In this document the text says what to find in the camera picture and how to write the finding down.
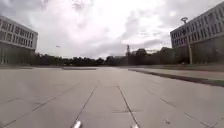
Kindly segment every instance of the white cloud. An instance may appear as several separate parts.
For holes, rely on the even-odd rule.
[[[127,43],[170,46],[169,32],[182,16],[193,18],[221,1],[2,0],[0,12],[39,33],[38,52],[97,57],[124,53]]]

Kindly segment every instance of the paved plaza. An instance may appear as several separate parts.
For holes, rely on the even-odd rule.
[[[0,128],[223,128],[224,88],[102,67],[0,70]]]

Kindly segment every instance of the lamp post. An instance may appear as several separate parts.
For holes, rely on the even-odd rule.
[[[183,17],[183,18],[181,18],[181,21],[183,21],[184,22],[184,24],[186,24],[187,23],[187,20],[188,20],[188,18],[187,17]],[[183,30],[183,35],[185,36],[186,35],[186,30],[184,29]],[[189,61],[190,61],[190,64],[193,64],[193,56],[192,56],[192,49],[191,49],[191,45],[190,45],[190,42],[189,42],[189,40],[188,40],[188,37],[186,36],[186,38],[187,38],[187,46],[188,46],[188,53],[189,53]]]
[[[57,62],[57,65],[58,65],[58,66],[60,66],[60,61],[59,61],[59,59],[60,59],[60,55],[58,55],[58,62]]]

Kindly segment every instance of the cloud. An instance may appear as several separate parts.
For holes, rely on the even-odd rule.
[[[222,0],[1,0],[0,12],[39,33],[37,52],[73,57],[171,47],[180,18]]]

